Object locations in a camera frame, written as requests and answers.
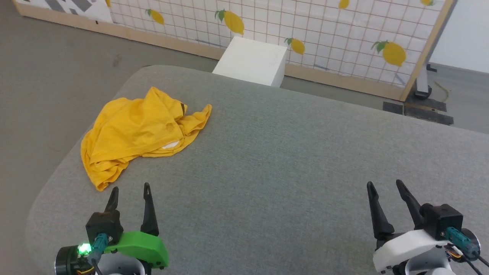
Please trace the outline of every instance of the yellow lemon print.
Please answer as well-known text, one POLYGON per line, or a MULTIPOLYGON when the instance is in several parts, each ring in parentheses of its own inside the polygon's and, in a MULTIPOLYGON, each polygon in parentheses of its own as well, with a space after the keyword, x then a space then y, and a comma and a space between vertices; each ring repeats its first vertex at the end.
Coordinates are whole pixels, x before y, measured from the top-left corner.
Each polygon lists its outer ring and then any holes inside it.
POLYGON ((372 46, 372 49, 377 46, 377 53, 383 50, 384 60, 392 65, 401 67, 403 62, 406 61, 406 52, 404 49, 394 42, 389 41, 377 41, 372 46))
POLYGON ((338 8, 339 9, 346 9, 348 7, 348 5, 350 4, 350 0, 341 0, 339 2, 339 6, 338 8))
POLYGON ((421 4, 425 6, 433 6, 435 4, 434 0, 421 0, 421 4))
POLYGON ((218 10, 214 14, 214 18, 216 16, 219 16, 219 20, 224 19, 224 22, 226 23, 226 26, 235 33, 239 34, 244 34, 245 31, 245 25, 243 24, 243 20, 239 16, 237 16, 235 13, 231 11, 226 11, 226 10, 218 10))
POLYGON ((162 25, 165 25, 165 20, 163 19, 163 17, 161 16, 161 14, 159 12, 152 10, 152 9, 149 9, 149 10, 146 10, 146 13, 149 16, 151 16, 156 23, 160 23, 162 25))
POLYGON ((304 44, 300 40, 297 40, 295 38, 285 38, 284 42, 287 42, 287 44, 291 45, 292 50, 298 54, 304 54, 304 50, 306 50, 304 44))

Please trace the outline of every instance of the concrete floor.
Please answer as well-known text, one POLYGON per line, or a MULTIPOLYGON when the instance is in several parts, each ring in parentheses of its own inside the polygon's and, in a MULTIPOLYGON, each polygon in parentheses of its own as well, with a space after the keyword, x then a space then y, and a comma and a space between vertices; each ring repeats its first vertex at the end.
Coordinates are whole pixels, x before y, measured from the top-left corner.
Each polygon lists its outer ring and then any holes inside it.
MULTIPOLYGON (((143 66, 212 71, 217 63, 23 18, 9 1, 0 1, 0 61, 0 266, 4 274, 31 275, 38 271, 23 242, 28 211, 103 105, 143 66)), ((433 77, 452 90, 447 104, 455 126, 489 133, 487 86, 460 82, 453 76, 433 77)), ((289 77, 282 87, 377 109, 387 101, 289 77)), ((433 98, 443 96, 435 89, 433 98)))

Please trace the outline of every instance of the lemon patterned wallpaper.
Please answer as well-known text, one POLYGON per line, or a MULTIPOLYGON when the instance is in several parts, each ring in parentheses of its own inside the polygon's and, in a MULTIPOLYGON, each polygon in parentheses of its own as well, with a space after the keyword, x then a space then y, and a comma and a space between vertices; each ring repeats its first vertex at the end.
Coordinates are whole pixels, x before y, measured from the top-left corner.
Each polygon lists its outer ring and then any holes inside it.
POLYGON ((287 63, 404 88, 444 0, 111 0, 130 28, 226 48, 289 47, 287 63))

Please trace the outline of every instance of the white cube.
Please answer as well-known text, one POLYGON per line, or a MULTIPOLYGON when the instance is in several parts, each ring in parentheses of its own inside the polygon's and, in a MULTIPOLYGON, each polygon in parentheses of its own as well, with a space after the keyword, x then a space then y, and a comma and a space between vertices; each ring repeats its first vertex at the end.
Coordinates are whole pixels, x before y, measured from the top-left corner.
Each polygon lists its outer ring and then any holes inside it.
POLYGON ((280 87, 287 47, 235 36, 212 73, 280 87))

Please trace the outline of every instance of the white wall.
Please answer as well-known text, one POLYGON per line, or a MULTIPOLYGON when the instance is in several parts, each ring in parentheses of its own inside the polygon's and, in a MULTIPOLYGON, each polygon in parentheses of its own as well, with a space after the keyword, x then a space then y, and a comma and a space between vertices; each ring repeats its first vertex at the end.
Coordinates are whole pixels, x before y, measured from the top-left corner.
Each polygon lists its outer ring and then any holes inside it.
POLYGON ((489 0, 459 0, 430 62, 489 73, 489 0))

